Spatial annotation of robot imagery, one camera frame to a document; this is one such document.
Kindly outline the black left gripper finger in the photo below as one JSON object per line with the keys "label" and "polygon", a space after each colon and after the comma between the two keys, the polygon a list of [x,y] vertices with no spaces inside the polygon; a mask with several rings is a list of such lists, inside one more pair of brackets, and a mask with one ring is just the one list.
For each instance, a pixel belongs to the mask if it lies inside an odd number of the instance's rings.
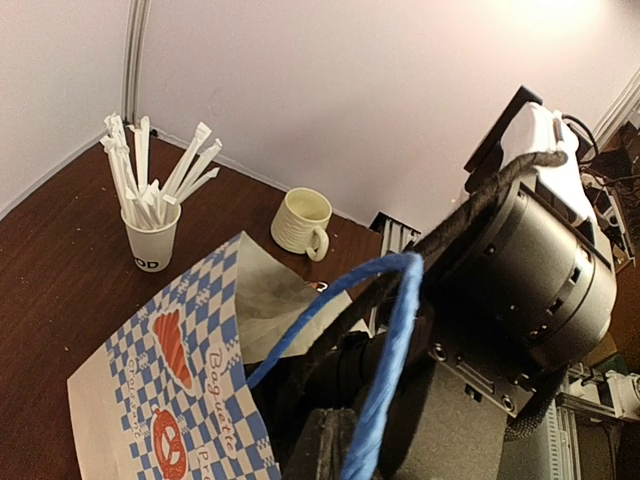
{"label": "black left gripper finger", "polygon": [[380,416],[350,409],[311,412],[284,469],[285,479],[379,479]]}

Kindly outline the blue checkered paper bag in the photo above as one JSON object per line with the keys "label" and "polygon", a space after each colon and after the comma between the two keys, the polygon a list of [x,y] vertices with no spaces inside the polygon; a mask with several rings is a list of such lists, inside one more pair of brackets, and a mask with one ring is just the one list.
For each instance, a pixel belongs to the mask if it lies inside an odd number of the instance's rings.
{"label": "blue checkered paper bag", "polygon": [[423,277],[414,253],[366,262],[318,291],[240,233],[129,318],[68,379],[85,479],[277,479],[253,389],[304,354],[350,303],[348,290],[400,277],[388,339],[340,470],[369,479],[404,367]]}

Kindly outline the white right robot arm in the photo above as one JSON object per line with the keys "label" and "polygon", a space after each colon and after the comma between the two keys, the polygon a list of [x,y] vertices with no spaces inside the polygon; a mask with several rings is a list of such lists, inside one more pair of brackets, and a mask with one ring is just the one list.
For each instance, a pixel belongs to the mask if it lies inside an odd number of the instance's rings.
{"label": "white right robot arm", "polygon": [[432,231],[333,282],[251,373],[286,479],[494,479],[608,330],[576,119],[520,87]]}

